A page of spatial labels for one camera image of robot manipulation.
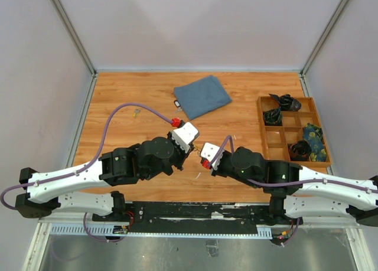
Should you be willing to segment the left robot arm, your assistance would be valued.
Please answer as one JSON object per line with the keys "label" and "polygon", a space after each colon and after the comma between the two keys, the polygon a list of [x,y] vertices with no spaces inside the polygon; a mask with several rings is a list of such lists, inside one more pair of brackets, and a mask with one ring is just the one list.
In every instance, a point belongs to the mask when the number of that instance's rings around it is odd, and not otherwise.
{"label": "left robot arm", "polygon": [[126,216],[122,193],[89,194],[84,190],[136,184],[160,173],[171,175],[174,168],[182,170],[198,136],[197,130],[175,129],[166,137],[105,153],[92,165],[82,164],[44,174],[24,168],[19,181],[29,186],[16,197],[15,209],[25,218],[74,212],[120,221]]}

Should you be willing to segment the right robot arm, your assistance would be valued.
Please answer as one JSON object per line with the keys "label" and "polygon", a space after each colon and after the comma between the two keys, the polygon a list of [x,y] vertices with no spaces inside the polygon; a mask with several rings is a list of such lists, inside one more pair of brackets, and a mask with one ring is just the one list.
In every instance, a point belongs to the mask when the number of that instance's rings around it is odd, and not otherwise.
{"label": "right robot arm", "polygon": [[200,156],[212,176],[230,177],[269,194],[268,218],[275,224],[304,217],[346,217],[377,226],[377,177],[345,179],[293,162],[266,160],[244,147],[229,152],[209,144]]}

